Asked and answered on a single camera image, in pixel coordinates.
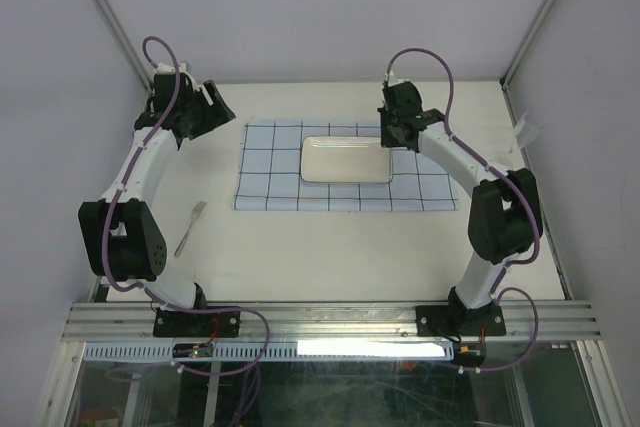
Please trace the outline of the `white rectangular plate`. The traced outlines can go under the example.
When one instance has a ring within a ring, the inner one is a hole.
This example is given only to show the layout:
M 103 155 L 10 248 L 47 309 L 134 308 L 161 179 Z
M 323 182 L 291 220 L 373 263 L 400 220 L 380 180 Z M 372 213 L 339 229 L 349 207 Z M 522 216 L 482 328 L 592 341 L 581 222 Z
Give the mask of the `white rectangular plate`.
M 379 137 L 307 137 L 300 175 L 310 183 L 387 184 L 393 179 L 391 150 Z

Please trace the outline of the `silver fork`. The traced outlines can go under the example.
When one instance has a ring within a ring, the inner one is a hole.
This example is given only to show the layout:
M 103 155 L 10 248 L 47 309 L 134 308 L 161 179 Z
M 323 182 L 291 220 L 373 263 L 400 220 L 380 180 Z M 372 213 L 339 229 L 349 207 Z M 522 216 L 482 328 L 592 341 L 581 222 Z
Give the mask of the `silver fork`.
M 198 202 L 192 209 L 191 214 L 190 214 L 190 221 L 189 221 L 189 225 L 184 233 L 184 235 L 182 236 L 180 242 L 178 243 L 175 251 L 174 251 L 174 256 L 175 257 L 179 257 L 184 248 L 185 245 L 189 239 L 189 236 L 194 228 L 195 223 L 198 221 L 198 219 L 200 218 L 200 216 L 202 215 L 203 211 L 205 210 L 207 206 L 207 203 L 205 201 L 200 201 Z

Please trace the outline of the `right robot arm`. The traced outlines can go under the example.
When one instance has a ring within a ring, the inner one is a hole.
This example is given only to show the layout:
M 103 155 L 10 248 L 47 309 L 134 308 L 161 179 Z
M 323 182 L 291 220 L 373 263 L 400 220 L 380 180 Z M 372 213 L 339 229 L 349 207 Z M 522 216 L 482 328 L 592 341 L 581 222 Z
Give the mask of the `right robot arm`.
M 483 321 L 506 269 L 529 249 L 539 250 L 543 233 L 536 179 L 522 168 L 491 165 L 456 136 L 445 114 L 423 110 L 417 87 L 404 80 L 382 87 L 381 145 L 420 154 L 443 168 L 469 195 L 467 235 L 473 254 L 453 288 L 458 302 L 447 310 L 448 325 L 469 334 Z

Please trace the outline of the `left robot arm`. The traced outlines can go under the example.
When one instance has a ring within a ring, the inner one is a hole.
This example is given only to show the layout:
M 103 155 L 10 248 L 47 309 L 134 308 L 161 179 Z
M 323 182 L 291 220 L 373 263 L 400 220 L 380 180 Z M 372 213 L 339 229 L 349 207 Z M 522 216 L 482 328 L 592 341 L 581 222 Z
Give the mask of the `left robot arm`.
M 169 249 L 152 213 L 164 171 L 182 144 L 212 132 L 235 114 L 211 80 L 158 71 L 153 91 L 134 123 L 133 142 L 116 180 L 96 201 L 85 201 L 79 224 L 91 270 L 120 293 L 145 292 L 178 307 L 175 324 L 198 335 L 209 324 L 203 289 L 168 267 Z

